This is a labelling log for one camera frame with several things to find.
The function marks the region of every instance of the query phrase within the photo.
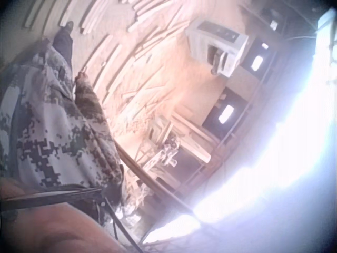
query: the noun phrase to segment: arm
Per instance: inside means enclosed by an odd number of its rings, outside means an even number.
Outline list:
[[[1,197],[26,194],[0,178]],[[70,205],[58,204],[2,213],[1,236],[19,252],[126,252],[103,228]]]

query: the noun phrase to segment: digital camouflage uniform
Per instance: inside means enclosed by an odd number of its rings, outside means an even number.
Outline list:
[[[106,118],[88,80],[76,85],[64,58],[40,42],[1,76],[1,176],[34,188],[112,184],[123,170]]]

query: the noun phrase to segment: shoe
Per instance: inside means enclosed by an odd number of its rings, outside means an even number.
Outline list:
[[[64,29],[71,34],[72,30],[74,28],[74,22],[73,21],[69,21],[67,22],[67,24],[65,25]]]

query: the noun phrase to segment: camouflage jacket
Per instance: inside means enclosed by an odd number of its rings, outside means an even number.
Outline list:
[[[34,188],[123,184],[123,170],[96,94],[47,41],[1,74],[1,176]]]

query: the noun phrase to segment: leg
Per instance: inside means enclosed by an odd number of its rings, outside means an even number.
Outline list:
[[[53,47],[65,58],[72,69],[73,39],[70,37],[69,29],[62,27],[56,34]]]

